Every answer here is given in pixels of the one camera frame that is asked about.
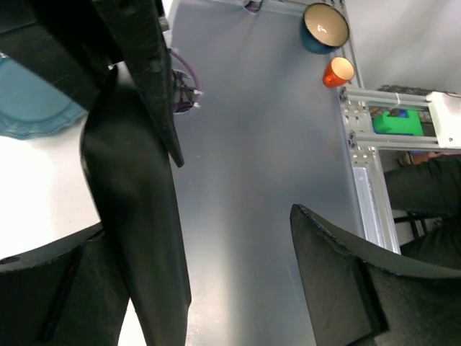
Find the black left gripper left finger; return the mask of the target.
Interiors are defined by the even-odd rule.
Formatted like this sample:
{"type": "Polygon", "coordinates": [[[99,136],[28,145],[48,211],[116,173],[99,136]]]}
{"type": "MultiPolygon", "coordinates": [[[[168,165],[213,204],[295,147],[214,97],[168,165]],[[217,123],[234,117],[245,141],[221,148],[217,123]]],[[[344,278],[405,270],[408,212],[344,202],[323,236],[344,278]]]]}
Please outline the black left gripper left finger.
{"type": "Polygon", "coordinates": [[[129,295],[97,224],[1,260],[2,345],[117,345],[129,295]]]}

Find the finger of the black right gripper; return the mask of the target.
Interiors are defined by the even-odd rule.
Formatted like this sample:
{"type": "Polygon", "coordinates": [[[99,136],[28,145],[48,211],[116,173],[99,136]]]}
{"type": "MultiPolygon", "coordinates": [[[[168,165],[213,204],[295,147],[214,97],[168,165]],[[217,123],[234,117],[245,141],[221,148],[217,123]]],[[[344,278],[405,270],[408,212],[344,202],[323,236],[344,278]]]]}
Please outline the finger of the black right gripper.
{"type": "Polygon", "coordinates": [[[166,150],[178,167],[184,165],[173,118],[171,58],[163,28],[161,1],[93,1],[109,30],[140,98],[166,150]]]}
{"type": "Polygon", "coordinates": [[[115,62],[115,43],[92,1],[2,1],[1,52],[86,110],[115,62]]]}

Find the teal round plate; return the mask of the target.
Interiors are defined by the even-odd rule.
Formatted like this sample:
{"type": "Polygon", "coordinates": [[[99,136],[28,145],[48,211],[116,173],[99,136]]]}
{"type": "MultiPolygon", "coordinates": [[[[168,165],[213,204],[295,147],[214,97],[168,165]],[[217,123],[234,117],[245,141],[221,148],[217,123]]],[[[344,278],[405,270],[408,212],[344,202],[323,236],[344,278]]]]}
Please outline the teal round plate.
{"type": "Polygon", "coordinates": [[[12,58],[1,54],[1,135],[17,140],[54,136],[86,110],[12,58]]]}

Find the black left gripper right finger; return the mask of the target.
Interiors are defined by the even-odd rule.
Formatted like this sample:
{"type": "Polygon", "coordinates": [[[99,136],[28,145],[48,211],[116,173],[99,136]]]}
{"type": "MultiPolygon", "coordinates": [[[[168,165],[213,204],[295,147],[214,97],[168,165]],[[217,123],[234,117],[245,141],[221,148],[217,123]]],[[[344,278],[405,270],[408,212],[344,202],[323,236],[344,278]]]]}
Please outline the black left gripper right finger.
{"type": "Polygon", "coordinates": [[[460,271],[388,251],[303,205],[292,242],[318,345],[458,345],[460,271]]]}

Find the black square floral plate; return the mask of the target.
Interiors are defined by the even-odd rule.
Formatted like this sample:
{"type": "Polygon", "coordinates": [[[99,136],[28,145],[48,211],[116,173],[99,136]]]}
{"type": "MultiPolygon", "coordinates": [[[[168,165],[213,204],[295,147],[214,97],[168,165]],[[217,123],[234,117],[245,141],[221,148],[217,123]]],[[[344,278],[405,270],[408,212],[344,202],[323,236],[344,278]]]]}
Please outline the black square floral plate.
{"type": "Polygon", "coordinates": [[[148,345],[183,345],[191,291],[167,150],[125,64],[89,113],[81,164],[148,345]]]}

